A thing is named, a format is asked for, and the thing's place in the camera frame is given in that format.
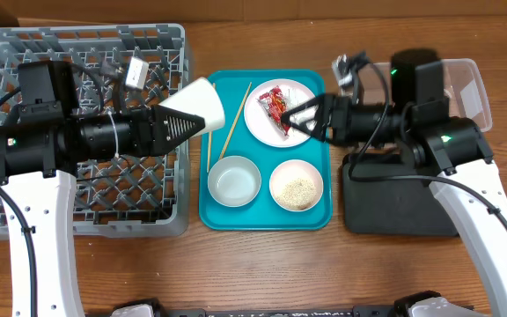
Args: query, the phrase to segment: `white plate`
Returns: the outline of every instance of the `white plate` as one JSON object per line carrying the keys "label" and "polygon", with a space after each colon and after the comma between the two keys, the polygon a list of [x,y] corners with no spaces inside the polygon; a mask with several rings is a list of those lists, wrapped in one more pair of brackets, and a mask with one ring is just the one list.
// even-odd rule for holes
{"label": "white plate", "polygon": [[[303,210],[292,210],[281,205],[276,200],[276,196],[279,195],[289,182],[298,178],[311,180],[314,183],[314,187],[316,187],[316,196],[309,207]],[[285,210],[293,212],[307,211],[314,207],[316,203],[320,201],[320,198],[322,198],[322,194],[324,193],[324,181],[318,169],[312,164],[300,159],[291,159],[281,163],[271,174],[271,178],[269,179],[269,193],[273,200]]]}
{"label": "white plate", "polygon": [[[306,101],[314,98],[314,94],[305,85],[300,84],[290,79],[273,79],[257,86],[249,97],[247,97],[246,104],[244,105],[244,119],[246,126],[250,132],[258,140],[263,143],[285,148],[299,145],[310,137],[301,131],[290,128],[289,135],[285,136],[284,133],[273,123],[269,118],[263,106],[257,99],[265,92],[270,91],[273,87],[279,86],[285,97],[289,96],[293,106],[298,106]],[[314,117],[315,110],[306,110],[302,112],[302,116]]]}
{"label": "white plate", "polygon": [[207,183],[210,195],[218,203],[239,207],[257,196],[261,188],[261,174],[251,160],[230,156],[212,166]]}

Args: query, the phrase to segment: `chopstick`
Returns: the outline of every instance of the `chopstick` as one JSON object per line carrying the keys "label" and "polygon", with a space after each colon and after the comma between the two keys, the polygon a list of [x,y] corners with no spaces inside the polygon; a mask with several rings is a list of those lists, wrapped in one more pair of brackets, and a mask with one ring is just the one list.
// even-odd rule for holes
{"label": "chopstick", "polygon": [[[217,84],[212,83],[212,88],[217,89]],[[212,146],[212,131],[209,132],[209,150],[207,151],[207,173],[210,170],[210,147]]]}
{"label": "chopstick", "polygon": [[242,104],[239,106],[238,113],[236,114],[236,118],[234,118],[234,123],[232,124],[230,128],[230,132],[228,133],[228,137],[226,138],[226,142],[224,143],[224,147],[222,148],[222,152],[220,153],[220,157],[218,159],[221,159],[224,157],[224,153],[226,152],[226,148],[228,147],[228,143],[230,142],[230,138],[232,137],[232,133],[234,133],[234,128],[236,128],[236,123],[238,123],[239,115],[242,113],[242,109],[244,108],[244,104],[246,103],[247,94],[250,93],[250,88],[252,88],[252,82],[250,82],[250,85],[247,87],[246,94],[244,95],[244,99],[242,99]]}

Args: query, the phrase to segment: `teal tray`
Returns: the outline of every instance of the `teal tray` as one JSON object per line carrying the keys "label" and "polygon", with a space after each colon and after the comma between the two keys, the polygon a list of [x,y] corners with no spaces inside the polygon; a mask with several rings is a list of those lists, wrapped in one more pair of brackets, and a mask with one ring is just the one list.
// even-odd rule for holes
{"label": "teal tray", "polygon": [[[212,134],[210,164],[215,165],[238,112],[247,86],[252,92],[271,79],[287,78],[308,87],[315,95],[325,92],[322,77],[311,70],[221,70],[209,77],[217,84],[217,92],[224,106],[226,124]],[[217,203],[207,188],[207,149],[209,136],[201,142],[201,175],[199,187],[199,215],[205,225],[215,230],[318,230],[332,217],[332,177],[330,149],[314,139],[295,147],[279,149],[263,144],[247,129],[244,113],[240,115],[225,156],[239,155],[251,159],[261,172],[259,194],[247,205],[238,208]],[[269,178],[273,170],[289,159],[302,159],[314,165],[322,174],[324,194],[320,201],[305,212],[290,212],[281,208],[269,193]]]}

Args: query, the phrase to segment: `clear plastic bin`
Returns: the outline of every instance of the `clear plastic bin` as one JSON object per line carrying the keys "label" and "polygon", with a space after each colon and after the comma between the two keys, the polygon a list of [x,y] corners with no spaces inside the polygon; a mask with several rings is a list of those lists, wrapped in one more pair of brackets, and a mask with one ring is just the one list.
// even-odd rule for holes
{"label": "clear plastic bin", "polygon": [[[450,98],[450,115],[473,119],[482,132],[492,129],[489,99],[476,63],[467,58],[444,59],[442,62],[445,94]],[[377,63],[377,66],[390,87],[390,63]],[[365,103],[384,102],[383,90],[372,68],[365,67],[359,71],[359,77],[365,89]]]}

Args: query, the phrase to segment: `dish rack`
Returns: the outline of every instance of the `dish rack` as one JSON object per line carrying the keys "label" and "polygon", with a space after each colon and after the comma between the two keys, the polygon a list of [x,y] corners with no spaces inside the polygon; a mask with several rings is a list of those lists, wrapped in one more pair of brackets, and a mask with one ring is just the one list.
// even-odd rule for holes
{"label": "dish rack", "polygon": [[[0,98],[18,86],[17,66],[42,60],[87,68],[107,60],[138,57],[150,64],[144,91],[129,92],[127,105],[158,104],[191,80],[192,57],[185,30],[177,24],[0,28]],[[74,76],[82,113],[99,106],[94,83]],[[100,79],[106,106],[113,87]],[[0,109],[0,124],[20,94]],[[164,157],[90,160],[78,165],[74,233],[110,238],[174,236],[188,225],[190,162],[188,142]],[[0,240],[8,239],[0,197]]]}

